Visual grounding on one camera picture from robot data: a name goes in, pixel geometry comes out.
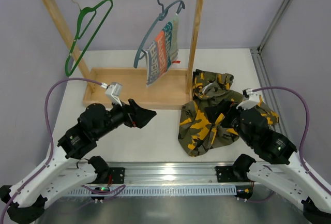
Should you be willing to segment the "camouflage yellow green trousers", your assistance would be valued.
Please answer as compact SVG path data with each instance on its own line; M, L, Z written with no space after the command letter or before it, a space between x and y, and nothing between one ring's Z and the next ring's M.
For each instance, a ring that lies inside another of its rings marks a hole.
M192 80L193 100L182 106L178 141L191 157L204 155L209 150L228 146L239 139L232 128L223 128L221 119L214 124L208 121L205 108L219 104L222 100L234 103L243 101L243 95L230 89L234 76L195 70Z

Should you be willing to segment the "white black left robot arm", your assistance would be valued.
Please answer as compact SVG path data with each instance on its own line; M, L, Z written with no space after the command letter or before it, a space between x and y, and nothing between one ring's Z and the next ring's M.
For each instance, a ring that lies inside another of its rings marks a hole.
M141 108L133 99L128 104L114 104L111 110L93 103L79 116L78 123L62 136L50 159L41 163L28 178L12 186L1 187L5 213L16 223L32 223L69 191L97 180L104 180L108 164L93 156L88 163L63 177L60 174L76 164L97 146L97 141L118 126L143 128L156 111Z

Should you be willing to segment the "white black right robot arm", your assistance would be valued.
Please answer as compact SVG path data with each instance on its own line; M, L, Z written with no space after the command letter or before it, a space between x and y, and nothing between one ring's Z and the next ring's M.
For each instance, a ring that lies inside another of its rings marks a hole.
M330 184L300 159L287 137L269 129L267 119L255 108L222 101L205 111L211 123L233 128L255 154L285 174L280 176L242 154L232 165L239 180L250 179L268 187L303 211L310 223L330 223Z

